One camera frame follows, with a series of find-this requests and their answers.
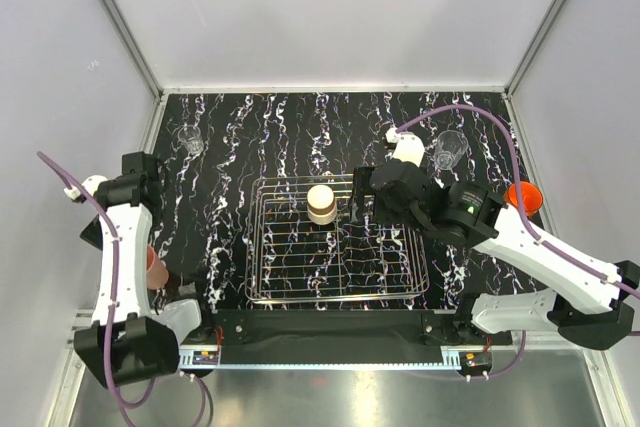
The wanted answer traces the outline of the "beige brown ceramic cup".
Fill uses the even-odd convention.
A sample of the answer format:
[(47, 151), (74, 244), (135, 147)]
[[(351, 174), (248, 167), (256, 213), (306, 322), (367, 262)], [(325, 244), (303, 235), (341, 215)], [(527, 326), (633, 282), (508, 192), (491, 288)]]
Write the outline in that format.
[(337, 203), (333, 190), (328, 185), (315, 185), (307, 193), (307, 214), (316, 225), (333, 222), (337, 215)]

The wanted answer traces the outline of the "pink plastic cup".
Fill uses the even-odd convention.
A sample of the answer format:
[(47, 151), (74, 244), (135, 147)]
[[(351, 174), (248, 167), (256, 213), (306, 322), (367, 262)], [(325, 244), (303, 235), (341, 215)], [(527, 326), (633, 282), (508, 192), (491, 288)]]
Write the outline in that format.
[(146, 253), (146, 282), (149, 290), (163, 289), (169, 281), (169, 271), (165, 262), (151, 245), (147, 246)]

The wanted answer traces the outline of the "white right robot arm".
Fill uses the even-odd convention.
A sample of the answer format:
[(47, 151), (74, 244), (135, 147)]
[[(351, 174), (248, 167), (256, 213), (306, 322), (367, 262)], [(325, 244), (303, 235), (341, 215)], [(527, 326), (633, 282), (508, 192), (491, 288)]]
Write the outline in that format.
[(410, 162), (356, 168), (352, 218), (362, 218), (367, 196), (374, 200), (375, 220), (490, 255), (543, 284), (528, 294), (465, 295), (451, 340), (475, 344), (506, 331), (552, 331), (604, 351), (631, 336), (635, 311), (626, 299), (639, 286), (637, 264), (590, 257), (531, 224), (485, 187), (470, 181), (441, 187)]

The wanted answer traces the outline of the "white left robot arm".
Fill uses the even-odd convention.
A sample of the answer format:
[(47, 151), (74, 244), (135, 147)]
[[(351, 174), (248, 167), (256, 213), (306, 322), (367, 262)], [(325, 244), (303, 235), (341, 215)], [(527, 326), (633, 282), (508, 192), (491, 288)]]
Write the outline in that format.
[(169, 280), (163, 262), (149, 256), (161, 207), (158, 159), (126, 154), (120, 176), (91, 176), (73, 193), (97, 208), (100, 228), (86, 240), (102, 252), (96, 305), (89, 327), (74, 335), (76, 354), (105, 388), (175, 373), (181, 344), (209, 341), (215, 320), (192, 298), (151, 307), (149, 290)]

